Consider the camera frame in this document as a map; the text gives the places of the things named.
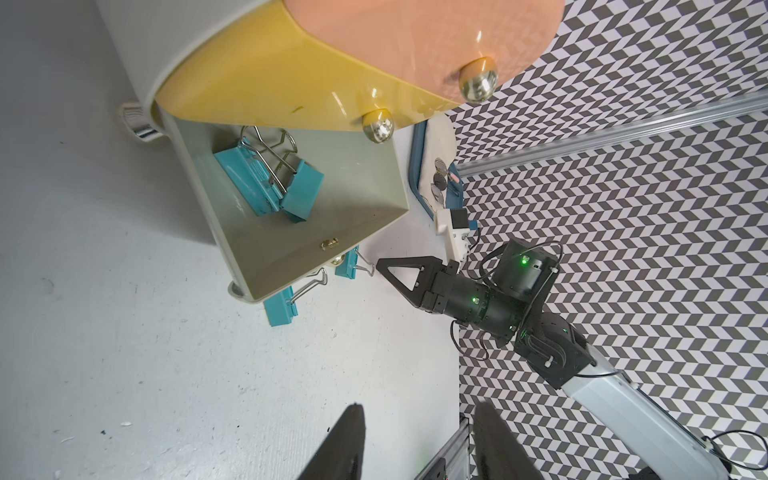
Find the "orange pink top drawer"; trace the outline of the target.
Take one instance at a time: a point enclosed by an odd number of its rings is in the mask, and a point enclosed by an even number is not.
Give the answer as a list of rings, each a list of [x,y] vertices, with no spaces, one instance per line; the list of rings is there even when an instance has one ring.
[[[529,68],[562,22],[562,1],[289,1],[323,43],[410,84],[463,103],[463,67],[491,59],[499,83]]]

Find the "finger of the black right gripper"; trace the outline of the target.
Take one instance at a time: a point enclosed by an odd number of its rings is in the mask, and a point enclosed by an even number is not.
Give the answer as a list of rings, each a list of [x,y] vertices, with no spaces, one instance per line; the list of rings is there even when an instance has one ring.
[[[380,258],[376,270],[413,307],[434,309],[437,295],[434,283],[443,261],[434,256]]]

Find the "yellow drawer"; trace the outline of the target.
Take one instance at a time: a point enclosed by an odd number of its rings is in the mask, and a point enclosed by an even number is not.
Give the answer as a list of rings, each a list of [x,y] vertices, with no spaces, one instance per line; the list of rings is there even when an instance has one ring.
[[[269,1],[205,41],[155,96],[188,121],[362,131],[374,143],[455,102],[310,35],[282,1]]]

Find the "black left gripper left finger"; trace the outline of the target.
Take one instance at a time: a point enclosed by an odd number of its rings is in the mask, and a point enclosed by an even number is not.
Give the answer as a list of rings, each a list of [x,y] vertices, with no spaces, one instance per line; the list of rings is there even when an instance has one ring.
[[[358,480],[365,447],[365,414],[360,404],[346,407],[298,480]]]

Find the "green binder clip top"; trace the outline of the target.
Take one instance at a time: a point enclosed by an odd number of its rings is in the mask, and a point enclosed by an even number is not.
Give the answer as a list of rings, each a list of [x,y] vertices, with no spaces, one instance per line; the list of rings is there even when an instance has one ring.
[[[363,256],[360,252],[360,246],[356,246],[341,256],[341,260],[335,266],[335,275],[355,280],[359,272],[367,273],[373,277],[375,266]]]

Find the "cream round drawer cabinet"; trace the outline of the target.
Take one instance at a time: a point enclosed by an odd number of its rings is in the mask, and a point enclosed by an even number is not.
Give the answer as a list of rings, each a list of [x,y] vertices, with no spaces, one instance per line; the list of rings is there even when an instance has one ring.
[[[177,146],[176,122],[155,97],[198,47],[264,1],[98,1],[96,7],[151,125]]]

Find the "grey green bottom drawer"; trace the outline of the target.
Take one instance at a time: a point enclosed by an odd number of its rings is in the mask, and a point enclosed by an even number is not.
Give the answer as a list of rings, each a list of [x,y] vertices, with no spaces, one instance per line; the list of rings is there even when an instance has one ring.
[[[390,141],[161,118],[240,301],[275,295],[408,210]]]

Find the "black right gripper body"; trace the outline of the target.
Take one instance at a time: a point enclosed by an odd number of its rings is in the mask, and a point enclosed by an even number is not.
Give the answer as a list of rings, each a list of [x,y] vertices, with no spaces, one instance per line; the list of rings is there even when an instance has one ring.
[[[523,323],[528,304],[440,265],[419,272],[419,287],[424,288],[419,308],[446,315],[474,326],[496,339],[512,339]]]

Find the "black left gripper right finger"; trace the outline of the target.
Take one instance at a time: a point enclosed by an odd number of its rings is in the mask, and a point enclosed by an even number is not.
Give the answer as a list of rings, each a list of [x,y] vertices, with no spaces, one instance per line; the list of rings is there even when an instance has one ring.
[[[507,422],[488,402],[475,406],[473,436],[478,479],[543,479]]]

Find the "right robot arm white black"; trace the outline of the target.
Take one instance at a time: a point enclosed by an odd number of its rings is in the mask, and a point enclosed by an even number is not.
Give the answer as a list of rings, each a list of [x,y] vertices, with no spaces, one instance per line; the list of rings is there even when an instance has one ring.
[[[547,242],[512,239],[487,255],[492,270],[465,276],[455,260],[434,256],[381,258],[377,271],[415,308],[445,315],[511,345],[552,388],[600,420],[659,479],[727,479],[731,469],[633,385],[563,317],[544,309],[560,273],[561,254]]]

